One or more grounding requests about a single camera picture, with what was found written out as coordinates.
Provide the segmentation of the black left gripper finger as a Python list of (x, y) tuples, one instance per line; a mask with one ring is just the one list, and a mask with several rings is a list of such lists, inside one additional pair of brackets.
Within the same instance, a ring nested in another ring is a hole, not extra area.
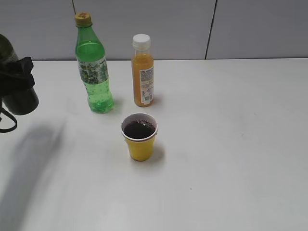
[(0, 97), (32, 88), (35, 85), (31, 74), (33, 66), (31, 57), (3, 64), (0, 68)]

